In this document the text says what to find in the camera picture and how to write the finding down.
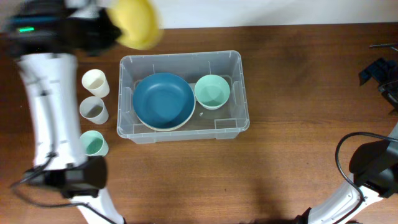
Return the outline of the yellow small bowl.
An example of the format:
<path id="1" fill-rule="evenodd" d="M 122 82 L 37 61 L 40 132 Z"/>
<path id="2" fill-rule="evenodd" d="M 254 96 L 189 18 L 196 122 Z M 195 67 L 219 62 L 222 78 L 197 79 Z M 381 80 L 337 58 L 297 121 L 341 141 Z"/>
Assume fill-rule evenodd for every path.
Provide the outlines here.
<path id="1" fill-rule="evenodd" d="M 106 12 L 121 31 L 116 41 L 131 49 L 155 47 L 163 34 L 157 11 L 149 0 L 118 0 Z"/>

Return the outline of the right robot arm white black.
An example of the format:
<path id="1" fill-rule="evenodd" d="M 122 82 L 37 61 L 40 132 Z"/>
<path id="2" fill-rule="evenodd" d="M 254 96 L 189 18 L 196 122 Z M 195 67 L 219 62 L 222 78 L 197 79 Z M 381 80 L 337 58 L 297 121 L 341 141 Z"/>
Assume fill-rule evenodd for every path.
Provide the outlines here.
<path id="1" fill-rule="evenodd" d="M 349 162 L 349 174 L 340 164 L 343 143 L 355 136 L 376 138 L 360 145 Z M 349 223 L 367 206 L 397 193 L 397 126 L 388 136 L 354 132 L 342 137 L 335 149 L 335 163 L 344 182 L 321 205 L 308 208 L 293 222 L 301 224 Z"/>

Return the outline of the dark blue large bowl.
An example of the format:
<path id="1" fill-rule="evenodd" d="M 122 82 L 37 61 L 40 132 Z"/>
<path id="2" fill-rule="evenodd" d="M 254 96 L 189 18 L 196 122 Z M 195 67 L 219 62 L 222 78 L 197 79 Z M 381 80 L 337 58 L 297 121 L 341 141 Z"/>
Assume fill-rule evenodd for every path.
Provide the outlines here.
<path id="1" fill-rule="evenodd" d="M 155 73 L 136 86 L 132 104 L 143 124 L 154 130 L 171 131 L 192 117 L 196 99 L 183 78 L 172 73 Z"/>

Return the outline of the white small bowl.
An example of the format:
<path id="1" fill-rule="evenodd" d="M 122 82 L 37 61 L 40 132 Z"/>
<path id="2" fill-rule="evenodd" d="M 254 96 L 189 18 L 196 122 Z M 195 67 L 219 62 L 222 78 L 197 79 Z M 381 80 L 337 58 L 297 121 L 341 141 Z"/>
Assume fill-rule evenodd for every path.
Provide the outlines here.
<path id="1" fill-rule="evenodd" d="M 216 106 L 202 105 L 202 107 L 204 107 L 204 109 L 206 109 L 206 110 L 217 110 L 217 109 L 220 109 L 222 107 L 222 105 L 216 105 Z"/>

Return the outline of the grey cup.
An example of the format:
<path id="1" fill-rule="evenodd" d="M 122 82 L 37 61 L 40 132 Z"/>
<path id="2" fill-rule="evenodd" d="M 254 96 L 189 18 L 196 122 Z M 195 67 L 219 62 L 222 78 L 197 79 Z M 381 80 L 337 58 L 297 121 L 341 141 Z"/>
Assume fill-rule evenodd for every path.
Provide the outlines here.
<path id="1" fill-rule="evenodd" d="M 97 96 L 85 98 L 79 107 L 82 117 L 94 124 L 104 124 L 109 118 L 104 101 Z"/>

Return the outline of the cream white cup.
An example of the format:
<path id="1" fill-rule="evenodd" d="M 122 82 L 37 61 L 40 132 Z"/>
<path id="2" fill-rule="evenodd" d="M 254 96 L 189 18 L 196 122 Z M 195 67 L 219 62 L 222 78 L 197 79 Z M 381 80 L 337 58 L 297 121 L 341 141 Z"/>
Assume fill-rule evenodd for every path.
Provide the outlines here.
<path id="1" fill-rule="evenodd" d="M 104 98 L 109 94 L 109 84 L 103 71 L 99 69 L 91 69 L 87 71 L 81 83 L 85 89 L 91 94 L 99 98 Z"/>

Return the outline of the mint green small bowl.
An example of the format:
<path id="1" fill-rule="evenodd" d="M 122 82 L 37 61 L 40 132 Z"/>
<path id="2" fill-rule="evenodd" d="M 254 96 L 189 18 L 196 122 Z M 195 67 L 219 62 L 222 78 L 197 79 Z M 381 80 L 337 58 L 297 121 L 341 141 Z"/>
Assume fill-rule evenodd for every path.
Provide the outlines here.
<path id="1" fill-rule="evenodd" d="M 229 100 L 231 87 L 219 75 L 205 75 L 196 82 L 194 93 L 201 105 L 224 105 Z"/>

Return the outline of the cream large bowl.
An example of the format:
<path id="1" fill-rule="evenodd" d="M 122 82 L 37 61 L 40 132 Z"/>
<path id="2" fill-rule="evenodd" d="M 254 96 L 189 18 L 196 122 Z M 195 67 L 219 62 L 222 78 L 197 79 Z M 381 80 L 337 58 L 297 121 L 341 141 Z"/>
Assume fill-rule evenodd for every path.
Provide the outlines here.
<path id="1" fill-rule="evenodd" d="M 153 130 L 155 130 L 155 131 L 160 131 L 160 132 L 169 132 L 169 131 L 175 131 L 175 130 L 181 128 L 182 126 L 184 126 L 187 122 L 189 122 L 189 120 L 192 118 L 192 116 L 193 116 L 193 114 L 194 114 L 194 112 L 195 112 L 195 109 L 196 109 L 196 102 L 195 102 L 194 105 L 193 105 L 193 110 L 192 110 L 190 116 L 189 116 L 184 122 L 182 122 L 181 124 L 179 124 L 179 125 L 177 125 L 177 126 L 174 126 L 174 127 L 171 127 L 171 128 L 155 128 L 155 127 L 153 127 L 153 126 L 151 126 L 151 125 L 149 125 L 149 124 L 143 122 L 143 120 L 141 120 L 138 116 L 137 116 L 137 117 L 138 117 L 139 121 L 140 121 L 142 124 L 144 124 L 145 126 L 147 126 L 147 127 L 150 128 L 150 129 L 153 129 Z"/>

